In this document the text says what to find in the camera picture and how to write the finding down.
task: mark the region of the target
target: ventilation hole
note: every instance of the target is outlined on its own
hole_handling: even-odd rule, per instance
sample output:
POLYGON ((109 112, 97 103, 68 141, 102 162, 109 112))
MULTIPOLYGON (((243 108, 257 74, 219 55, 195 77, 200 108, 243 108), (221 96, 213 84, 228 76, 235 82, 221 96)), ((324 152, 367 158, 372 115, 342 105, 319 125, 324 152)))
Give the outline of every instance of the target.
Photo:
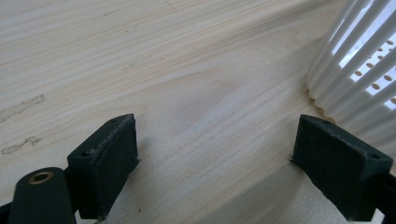
POLYGON ((384 79, 385 79, 386 81, 392 81, 392 77, 390 77, 390 76, 384 76, 384 79))
POLYGON ((373 84, 372 87, 373 87, 375 90, 379 90, 379 86, 378 86, 377 84, 373 84))

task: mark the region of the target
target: white plastic basket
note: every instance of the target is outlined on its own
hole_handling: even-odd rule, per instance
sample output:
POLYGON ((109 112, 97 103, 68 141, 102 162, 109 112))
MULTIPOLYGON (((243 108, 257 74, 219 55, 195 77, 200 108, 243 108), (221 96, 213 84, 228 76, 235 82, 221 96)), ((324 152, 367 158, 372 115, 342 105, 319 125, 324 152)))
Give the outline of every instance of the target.
POLYGON ((396 0, 350 0, 308 71, 315 105, 396 157, 396 0))

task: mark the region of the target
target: wooden surface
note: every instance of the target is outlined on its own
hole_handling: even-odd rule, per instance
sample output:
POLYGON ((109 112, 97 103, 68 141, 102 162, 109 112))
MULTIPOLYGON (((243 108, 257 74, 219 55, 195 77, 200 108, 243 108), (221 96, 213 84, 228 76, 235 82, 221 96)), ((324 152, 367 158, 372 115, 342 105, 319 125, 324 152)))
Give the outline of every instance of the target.
POLYGON ((304 75, 342 5, 1 1, 0 204, 134 113, 142 161, 107 223, 346 223, 288 161, 300 114, 320 116, 304 75))

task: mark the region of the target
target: black plastic piece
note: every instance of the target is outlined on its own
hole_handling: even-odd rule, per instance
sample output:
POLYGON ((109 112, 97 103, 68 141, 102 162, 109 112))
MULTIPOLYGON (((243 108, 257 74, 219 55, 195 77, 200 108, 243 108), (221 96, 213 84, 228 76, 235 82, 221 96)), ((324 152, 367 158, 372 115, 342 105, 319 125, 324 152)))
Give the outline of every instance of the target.
POLYGON ((6 203, 0 207, 0 223, 8 223, 9 211, 11 210, 11 203, 6 203))
POLYGON ((105 219, 139 163, 134 115, 106 122, 68 157, 82 218, 105 219))
POLYGON ((291 160, 349 221, 372 219, 393 162, 329 121, 307 115, 300 117, 291 160))
POLYGON ((15 189, 9 223, 75 224, 64 171, 50 167, 23 177, 15 189))
POLYGON ((396 223, 396 177, 388 175, 379 187, 377 208, 386 215, 383 224, 396 223))

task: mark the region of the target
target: screw hole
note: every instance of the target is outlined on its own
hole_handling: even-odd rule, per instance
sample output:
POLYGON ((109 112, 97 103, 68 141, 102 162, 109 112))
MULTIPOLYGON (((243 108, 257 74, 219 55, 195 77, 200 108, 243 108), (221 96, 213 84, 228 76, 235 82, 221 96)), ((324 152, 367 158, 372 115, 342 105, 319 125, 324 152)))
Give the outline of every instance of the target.
POLYGON ((376 154, 370 154, 370 157, 375 159, 375 160, 379 160, 379 156, 376 154))
POLYGON ((87 156, 89 156, 90 154, 91 154, 90 151, 84 151, 84 152, 81 153, 81 156, 87 157, 87 156))
POLYGON ((53 177, 53 172, 41 172, 33 175, 29 179, 29 184, 36 185, 46 182, 53 177))

